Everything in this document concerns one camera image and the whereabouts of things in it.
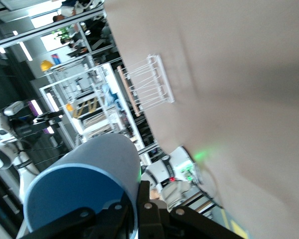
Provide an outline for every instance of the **wooden handle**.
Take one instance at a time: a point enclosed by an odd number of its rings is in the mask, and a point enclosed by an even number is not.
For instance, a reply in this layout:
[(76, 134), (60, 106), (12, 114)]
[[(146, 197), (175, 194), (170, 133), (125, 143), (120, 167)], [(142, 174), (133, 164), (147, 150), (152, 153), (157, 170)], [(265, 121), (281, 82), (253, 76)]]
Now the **wooden handle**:
[(132, 107), (133, 107), (133, 109), (135, 111), (135, 115), (137, 117), (139, 117), (139, 116), (141, 116), (140, 110), (139, 110), (138, 106), (135, 103), (134, 96), (132, 95), (132, 93), (130, 91), (129, 84), (128, 84), (128, 82), (127, 82), (127, 80), (126, 80), (126, 78), (125, 78), (125, 76), (123, 74), (122, 67), (118, 66), (117, 69), (119, 71), (120, 77), (121, 77), (123, 85), (125, 87), (125, 90), (128, 93), (128, 96), (129, 96), (129, 99), (131, 101)]

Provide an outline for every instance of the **yellow hard hat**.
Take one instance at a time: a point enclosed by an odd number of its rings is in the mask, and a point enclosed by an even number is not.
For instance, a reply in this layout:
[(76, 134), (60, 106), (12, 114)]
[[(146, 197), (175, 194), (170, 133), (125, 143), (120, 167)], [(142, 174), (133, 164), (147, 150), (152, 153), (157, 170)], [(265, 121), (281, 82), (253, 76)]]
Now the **yellow hard hat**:
[(50, 61), (44, 60), (41, 62), (41, 71), (47, 71), (53, 66)]

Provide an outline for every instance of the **screw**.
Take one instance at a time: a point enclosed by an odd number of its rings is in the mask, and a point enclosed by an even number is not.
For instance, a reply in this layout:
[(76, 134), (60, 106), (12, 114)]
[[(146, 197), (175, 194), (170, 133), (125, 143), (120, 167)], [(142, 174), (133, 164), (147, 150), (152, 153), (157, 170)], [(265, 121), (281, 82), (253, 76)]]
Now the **screw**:
[(87, 215), (89, 215), (89, 212), (87, 212), (87, 211), (83, 211), (83, 212), (80, 214), (80, 217), (84, 218), (84, 217), (86, 217)]
[(183, 209), (179, 208), (179, 209), (176, 209), (176, 214), (183, 216), (185, 214), (185, 211)]
[(145, 203), (144, 207), (146, 209), (151, 209), (153, 207), (153, 205), (151, 203)]

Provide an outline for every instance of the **white wire rack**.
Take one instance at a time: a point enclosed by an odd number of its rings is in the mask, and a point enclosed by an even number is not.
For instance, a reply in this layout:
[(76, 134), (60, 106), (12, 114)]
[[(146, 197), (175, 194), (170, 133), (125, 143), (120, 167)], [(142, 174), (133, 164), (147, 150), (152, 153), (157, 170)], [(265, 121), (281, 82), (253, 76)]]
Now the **white wire rack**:
[(159, 55), (149, 55), (146, 60), (126, 68), (119, 66), (118, 71), (136, 116), (165, 102), (174, 102)]

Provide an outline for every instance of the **yellow marking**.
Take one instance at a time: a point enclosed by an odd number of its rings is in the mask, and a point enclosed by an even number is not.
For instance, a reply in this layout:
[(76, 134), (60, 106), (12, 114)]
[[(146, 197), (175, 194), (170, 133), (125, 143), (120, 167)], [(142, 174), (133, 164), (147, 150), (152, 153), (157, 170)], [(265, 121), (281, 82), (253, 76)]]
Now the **yellow marking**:
[(241, 236), (244, 239), (248, 239), (247, 233), (237, 223), (235, 223), (233, 220), (230, 220), (230, 222), (231, 225), (233, 226), (234, 233), (236, 233), (237, 235)]
[(221, 215), (223, 215), (223, 220), (224, 220), (224, 222), (225, 222), (225, 226), (226, 226), (226, 228), (227, 228), (228, 230), (230, 230), (230, 228), (229, 228), (229, 224), (228, 224), (228, 220), (227, 220), (227, 217), (226, 217), (226, 212), (225, 212), (225, 210), (224, 210), (224, 209), (221, 209), (220, 211), (221, 211)]

